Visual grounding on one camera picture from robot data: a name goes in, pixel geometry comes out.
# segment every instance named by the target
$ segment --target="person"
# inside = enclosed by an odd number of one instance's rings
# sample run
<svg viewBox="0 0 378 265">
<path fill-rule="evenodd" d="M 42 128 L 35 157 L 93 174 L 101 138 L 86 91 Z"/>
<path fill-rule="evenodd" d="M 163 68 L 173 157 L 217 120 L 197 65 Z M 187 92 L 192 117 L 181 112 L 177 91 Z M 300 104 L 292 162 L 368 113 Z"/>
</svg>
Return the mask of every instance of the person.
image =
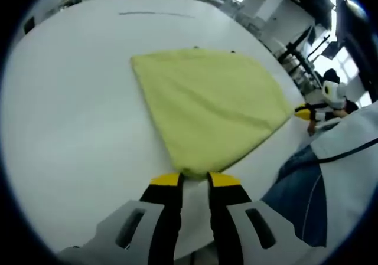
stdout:
<svg viewBox="0 0 378 265">
<path fill-rule="evenodd" d="M 262 201 L 293 223 L 304 242 L 336 248 L 377 191 L 377 134 L 378 102 L 353 112 L 292 155 Z"/>
<path fill-rule="evenodd" d="M 327 83 L 327 82 L 340 84 L 340 78 L 334 69 L 329 69 L 324 73 L 323 83 Z M 335 117 L 339 117 L 342 119 L 348 116 L 349 114 L 351 114 L 352 112 L 355 112 L 356 110 L 358 110 L 357 105 L 346 98 L 344 107 L 342 109 L 335 109 L 332 111 L 325 112 L 325 120 L 330 120 Z M 310 136 L 313 136 L 315 134 L 316 125 L 317 125 L 316 118 L 312 118 L 307 128 L 308 134 Z"/>
</svg>

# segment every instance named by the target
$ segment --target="yellow cloth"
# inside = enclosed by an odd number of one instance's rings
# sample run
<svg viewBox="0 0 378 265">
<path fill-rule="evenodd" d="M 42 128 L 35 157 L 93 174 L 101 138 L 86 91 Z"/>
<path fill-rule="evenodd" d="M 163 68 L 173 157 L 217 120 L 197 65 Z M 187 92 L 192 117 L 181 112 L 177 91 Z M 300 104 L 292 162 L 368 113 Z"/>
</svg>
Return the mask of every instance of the yellow cloth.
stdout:
<svg viewBox="0 0 378 265">
<path fill-rule="evenodd" d="M 189 176 L 223 171 L 292 114 L 272 76 L 241 54 L 195 48 L 131 61 L 174 168 Z"/>
</svg>

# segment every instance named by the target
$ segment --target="person's leg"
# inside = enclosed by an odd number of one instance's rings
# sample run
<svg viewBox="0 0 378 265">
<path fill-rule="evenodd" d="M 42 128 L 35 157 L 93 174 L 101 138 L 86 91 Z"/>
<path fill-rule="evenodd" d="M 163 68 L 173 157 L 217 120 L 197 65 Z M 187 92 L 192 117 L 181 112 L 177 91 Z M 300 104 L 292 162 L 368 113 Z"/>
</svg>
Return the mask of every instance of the person's leg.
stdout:
<svg viewBox="0 0 378 265">
<path fill-rule="evenodd" d="M 262 201 L 294 225 L 298 238 L 311 246 L 325 246 L 327 206 L 318 165 L 301 168 L 301 163 L 316 159 L 311 148 L 296 153 L 279 172 L 278 181 Z"/>
</svg>

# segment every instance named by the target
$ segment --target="blue jeans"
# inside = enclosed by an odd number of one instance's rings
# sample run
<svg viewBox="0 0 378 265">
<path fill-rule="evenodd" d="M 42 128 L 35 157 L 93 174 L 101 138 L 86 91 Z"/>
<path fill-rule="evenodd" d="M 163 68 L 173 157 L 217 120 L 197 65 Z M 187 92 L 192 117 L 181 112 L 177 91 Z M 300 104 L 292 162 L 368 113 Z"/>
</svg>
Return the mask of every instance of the blue jeans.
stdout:
<svg viewBox="0 0 378 265">
<path fill-rule="evenodd" d="M 327 205 L 320 167 L 301 167 L 316 159 L 310 145 L 294 154 L 262 201 L 293 223 L 298 238 L 311 246 L 325 246 Z"/>
</svg>

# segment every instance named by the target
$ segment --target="white table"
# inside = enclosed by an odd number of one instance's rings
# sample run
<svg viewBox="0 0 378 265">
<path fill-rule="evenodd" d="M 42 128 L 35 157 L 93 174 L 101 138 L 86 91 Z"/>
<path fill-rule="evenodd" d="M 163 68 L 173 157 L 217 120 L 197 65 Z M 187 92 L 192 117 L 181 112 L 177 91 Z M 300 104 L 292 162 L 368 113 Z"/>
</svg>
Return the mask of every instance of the white table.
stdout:
<svg viewBox="0 0 378 265">
<path fill-rule="evenodd" d="M 149 11 L 178 15 L 128 14 Z M 33 29 L 10 55 L 2 87 L 2 147 L 26 217 L 54 251 L 81 245 L 151 178 L 174 171 L 129 59 L 199 46 L 259 60 L 293 107 L 303 99 L 279 63 L 217 8 L 194 0 L 90 0 Z M 251 199 L 271 186 L 306 123 L 290 119 L 228 171 Z M 185 184 L 176 257 L 212 238 L 207 185 Z"/>
</svg>

